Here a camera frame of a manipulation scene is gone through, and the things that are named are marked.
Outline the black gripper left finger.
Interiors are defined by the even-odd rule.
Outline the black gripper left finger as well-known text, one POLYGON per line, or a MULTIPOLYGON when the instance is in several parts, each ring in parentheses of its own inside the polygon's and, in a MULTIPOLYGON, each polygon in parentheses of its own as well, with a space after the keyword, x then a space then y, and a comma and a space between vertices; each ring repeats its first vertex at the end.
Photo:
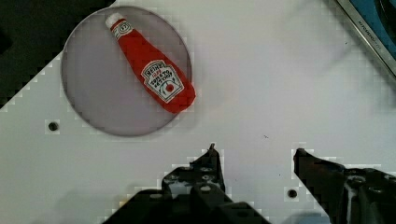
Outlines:
POLYGON ((225 193, 220 156, 211 145, 186 167, 177 167, 159 189, 136 193, 103 224, 270 224, 248 203, 225 193))

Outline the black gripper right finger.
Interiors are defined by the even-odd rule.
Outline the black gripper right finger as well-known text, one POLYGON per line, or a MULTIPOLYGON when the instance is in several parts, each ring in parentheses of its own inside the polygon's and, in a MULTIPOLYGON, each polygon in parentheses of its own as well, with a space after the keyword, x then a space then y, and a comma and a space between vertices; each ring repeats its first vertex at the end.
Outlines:
POLYGON ((294 173, 332 224, 396 224, 396 179, 374 168, 346 168, 299 148, 294 173))

